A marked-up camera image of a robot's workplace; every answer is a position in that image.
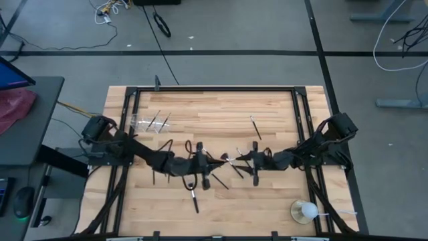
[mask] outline red plastic bag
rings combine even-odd
[[[24,88],[0,90],[0,135],[27,115],[36,96]]]

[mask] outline wooden tabletop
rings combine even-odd
[[[108,90],[103,115],[120,122],[126,86],[111,86]],[[308,102],[314,127],[330,116],[322,86],[307,86]],[[303,108],[299,97],[302,116]],[[169,113],[169,127],[161,134],[136,132],[137,138],[152,149],[174,139],[172,151],[187,157],[185,141],[202,141],[214,158],[223,153],[236,157],[247,153],[252,141],[259,149],[272,152],[296,146],[298,132],[291,95],[284,92],[143,92],[140,96],[138,117]],[[249,119],[252,115],[262,141]],[[128,130],[130,114],[125,130]],[[305,127],[305,136],[309,136]],[[352,200],[343,170],[339,166],[324,166],[324,178],[331,204],[337,210],[353,211]],[[224,182],[225,189],[210,177],[211,189],[203,191],[199,181],[195,190],[200,213],[195,213],[191,194],[181,178],[172,177],[170,183],[160,173],[152,183],[152,170],[136,157],[128,173],[126,194],[120,224],[121,236],[280,236],[315,235],[313,223],[301,225],[290,215],[290,206],[297,199],[309,201],[305,174],[298,169],[260,171],[258,187],[252,177],[242,172],[240,178],[230,165],[214,170]],[[106,197],[110,167],[102,167],[86,184],[77,232],[83,230],[95,217]],[[323,212],[318,201],[320,212]],[[346,223],[358,230],[356,217],[339,213]],[[110,216],[109,230],[112,229]],[[325,217],[321,217],[323,231],[327,231]]]

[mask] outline black metal frame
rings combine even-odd
[[[306,88],[304,86],[160,86],[159,90],[156,90],[155,87],[127,87],[125,92],[125,99],[124,104],[122,107],[122,116],[120,120],[120,126],[119,128],[121,130],[124,130],[125,122],[126,122],[126,115],[128,114],[128,107],[130,103],[130,98],[132,95],[134,95],[134,105],[132,108],[132,114],[137,114],[139,102],[140,102],[140,94],[142,92],[149,91],[149,92],[180,92],[180,91],[186,91],[186,92],[192,92],[192,91],[204,91],[204,92],[216,92],[216,91],[234,91],[234,92],[241,92],[241,91],[264,91],[264,92],[289,92],[292,96],[293,100],[293,107],[294,107],[294,114],[296,116],[296,124],[298,128],[298,134],[299,134],[299,142],[302,142],[305,140],[304,136],[304,130],[303,130],[303,124],[302,124],[302,117],[300,114],[300,108],[299,108],[299,102],[298,102],[298,96],[300,95],[302,97],[302,103],[304,107],[304,114],[306,119],[306,124],[308,125],[309,134],[312,135],[314,133],[314,127],[312,125],[312,117],[310,115],[310,109],[309,109],[309,103],[308,98],[306,96]],[[130,127],[129,129],[129,136],[132,137],[134,135],[134,129]],[[325,165],[337,165],[336,163],[325,163]],[[324,174],[322,172],[322,168],[319,167],[316,169],[317,176],[318,176],[318,183],[320,184],[320,189],[322,190],[322,193],[327,196],[326,193],[326,186],[325,186],[325,180],[324,180]],[[117,167],[112,167],[112,171],[110,173],[110,180],[108,184],[108,190],[107,190],[107,196],[106,200],[111,196],[111,193],[114,189],[114,181],[116,179],[116,173],[117,173]],[[126,180],[128,176],[128,167],[123,167],[122,169],[122,175],[124,175],[124,178]],[[316,195],[315,193],[310,189],[308,186],[310,201],[316,204]],[[124,201],[124,189],[120,192],[118,196],[118,205],[116,206],[116,214],[114,219],[114,226],[113,226],[113,233],[119,232],[120,227],[120,219],[122,215],[122,207],[123,207],[123,201]],[[107,220],[108,215],[104,218],[104,221],[102,222],[100,232],[105,233],[106,227],[107,227]],[[334,225],[332,222],[332,219],[327,216],[327,227],[328,232],[333,233],[334,232]],[[320,218],[317,217],[314,219],[314,226],[316,235],[319,235],[322,233],[322,227],[320,223]],[[203,240],[208,237],[168,237],[168,239],[171,240],[180,240],[180,239],[195,239],[195,240]],[[271,240],[272,237],[228,237],[229,239],[237,239],[237,240]]]

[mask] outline white ball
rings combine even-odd
[[[318,207],[311,202],[306,202],[302,204],[302,213],[305,217],[314,219],[318,215]]]

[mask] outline monitor screen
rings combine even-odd
[[[0,58],[0,90],[19,88],[35,84],[34,80]]]

